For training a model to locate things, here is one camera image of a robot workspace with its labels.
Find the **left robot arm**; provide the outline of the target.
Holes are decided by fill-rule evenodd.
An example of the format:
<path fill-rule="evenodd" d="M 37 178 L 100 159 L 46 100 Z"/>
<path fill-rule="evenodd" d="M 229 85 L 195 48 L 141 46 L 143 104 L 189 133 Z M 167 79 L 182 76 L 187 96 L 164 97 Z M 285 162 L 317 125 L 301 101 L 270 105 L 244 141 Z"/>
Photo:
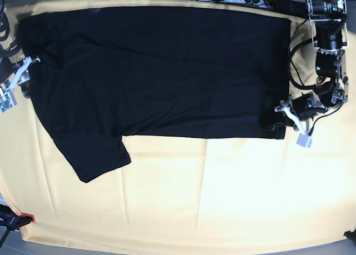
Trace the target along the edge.
<path fill-rule="evenodd" d="M 295 53 L 312 44 L 316 50 L 315 71 L 317 81 L 313 85 L 296 82 L 289 76 L 291 84 L 306 93 L 296 99 L 289 96 L 280 101 L 270 114 L 260 122 L 263 129 L 294 127 L 304 136 L 313 134 L 319 119 L 341 109 L 348 101 L 348 77 L 345 66 L 347 47 L 347 3 L 346 0 L 305 0 L 310 23 L 311 38 L 288 48 L 287 67 L 294 67 Z"/>

